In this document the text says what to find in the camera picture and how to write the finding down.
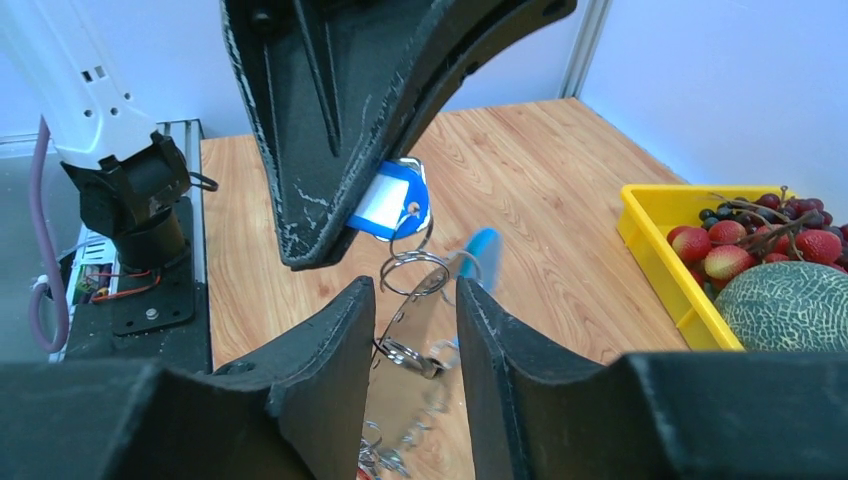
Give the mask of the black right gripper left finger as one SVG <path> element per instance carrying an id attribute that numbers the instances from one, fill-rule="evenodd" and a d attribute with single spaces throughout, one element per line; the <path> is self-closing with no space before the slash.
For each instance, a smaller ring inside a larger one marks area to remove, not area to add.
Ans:
<path id="1" fill-rule="evenodd" d="M 375 326 L 355 278 L 211 374 L 147 359 L 5 364 L 5 479 L 352 479 Z"/>

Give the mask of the blue key tag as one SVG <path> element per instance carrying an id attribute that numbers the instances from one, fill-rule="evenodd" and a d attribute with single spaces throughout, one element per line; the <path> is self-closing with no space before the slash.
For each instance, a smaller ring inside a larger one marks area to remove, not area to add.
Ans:
<path id="1" fill-rule="evenodd" d="M 423 164 L 405 157 L 384 161 L 346 226 L 381 241 L 424 230 L 432 219 Z"/>

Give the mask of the metal keyring plate blue handle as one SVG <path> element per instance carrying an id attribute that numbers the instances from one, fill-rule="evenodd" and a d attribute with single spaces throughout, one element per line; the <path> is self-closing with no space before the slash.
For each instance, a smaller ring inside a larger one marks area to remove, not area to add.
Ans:
<path id="1" fill-rule="evenodd" d="M 450 410 L 460 374 L 455 281 L 469 278 L 487 292 L 498 282 L 503 238 L 493 228 L 471 236 L 444 257 L 396 310 L 375 340 L 359 447 L 360 479 L 411 475 L 405 454 L 419 446 Z"/>

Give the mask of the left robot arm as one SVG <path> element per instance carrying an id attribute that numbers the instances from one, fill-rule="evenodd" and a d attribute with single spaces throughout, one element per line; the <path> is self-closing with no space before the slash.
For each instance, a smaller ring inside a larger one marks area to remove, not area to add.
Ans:
<path id="1" fill-rule="evenodd" d="M 573 1 L 224 1 L 223 42 L 266 171 L 282 262 L 338 263 L 358 232 L 423 223 L 397 197 L 405 157 L 464 80 Z M 5 1 L 1 49 L 35 89 L 84 224 L 128 265 L 183 241 L 189 174 L 74 1 Z"/>

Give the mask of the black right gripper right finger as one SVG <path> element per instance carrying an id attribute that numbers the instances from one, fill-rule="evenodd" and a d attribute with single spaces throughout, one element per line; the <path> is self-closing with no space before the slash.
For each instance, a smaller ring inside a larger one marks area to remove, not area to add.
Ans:
<path id="1" fill-rule="evenodd" d="M 847 358 L 636 352 L 589 360 L 456 285 L 480 479 L 843 479 Z"/>

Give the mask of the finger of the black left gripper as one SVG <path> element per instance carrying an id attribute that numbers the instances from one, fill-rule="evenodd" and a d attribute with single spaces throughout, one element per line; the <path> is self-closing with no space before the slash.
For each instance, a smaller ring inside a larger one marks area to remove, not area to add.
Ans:
<path id="1" fill-rule="evenodd" d="M 568 0 L 222 2 L 282 263 L 337 264 L 380 162 L 406 155 L 492 57 L 575 9 Z"/>

